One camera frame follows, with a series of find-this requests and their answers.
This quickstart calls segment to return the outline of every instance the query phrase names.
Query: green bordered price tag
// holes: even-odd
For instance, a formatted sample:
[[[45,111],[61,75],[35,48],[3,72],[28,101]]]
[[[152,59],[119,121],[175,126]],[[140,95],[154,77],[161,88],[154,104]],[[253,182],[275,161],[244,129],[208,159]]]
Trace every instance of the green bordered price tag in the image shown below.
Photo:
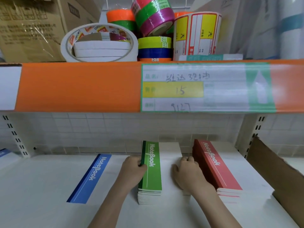
[[[270,65],[143,64],[141,111],[276,112]]]

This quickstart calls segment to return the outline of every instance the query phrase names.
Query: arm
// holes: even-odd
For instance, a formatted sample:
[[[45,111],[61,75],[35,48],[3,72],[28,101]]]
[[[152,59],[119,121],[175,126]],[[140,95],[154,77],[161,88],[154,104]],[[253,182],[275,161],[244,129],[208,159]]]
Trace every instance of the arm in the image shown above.
[[[183,157],[180,168],[173,165],[173,177],[178,185],[188,191],[200,205],[212,228],[242,228],[225,204],[208,183],[193,157]]]
[[[127,157],[118,177],[88,228],[115,228],[118,216],[130,190],[142,179],[146,165],[138,166],[141,157]]]

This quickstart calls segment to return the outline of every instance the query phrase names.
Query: handwritten number 9127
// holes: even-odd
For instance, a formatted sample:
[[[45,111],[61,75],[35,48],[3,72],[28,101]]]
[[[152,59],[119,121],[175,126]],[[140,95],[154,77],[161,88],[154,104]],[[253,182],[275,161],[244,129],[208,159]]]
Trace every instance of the handwritten number 9127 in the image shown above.
[[[173,107],[174,111],[191,111],[190,103],[180,103],[174,104],[172,103],[171,106]]]

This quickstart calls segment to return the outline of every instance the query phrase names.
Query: stack of green notebooks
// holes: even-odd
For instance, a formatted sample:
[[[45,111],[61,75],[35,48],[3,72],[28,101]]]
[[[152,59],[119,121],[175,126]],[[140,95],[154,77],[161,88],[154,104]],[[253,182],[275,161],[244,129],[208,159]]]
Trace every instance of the stack of green notebooks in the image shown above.
[[[171,177],[172,164],[179,164],[181,150],[176,142],[143,141],[141,164],[148,169],[138,185],[138,203],[144,205],[176,205],[189,202],[189,194],[181,190]]]

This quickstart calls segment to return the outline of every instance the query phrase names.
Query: left hand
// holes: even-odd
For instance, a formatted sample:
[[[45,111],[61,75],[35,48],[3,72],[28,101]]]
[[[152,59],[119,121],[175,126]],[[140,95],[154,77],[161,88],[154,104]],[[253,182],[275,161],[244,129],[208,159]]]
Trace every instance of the left hand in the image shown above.
[[[140,156],[129,156],[121,166],[116,183],[127,193],[141,181],[147,171],[146,164],[139,166],[140,160]]]

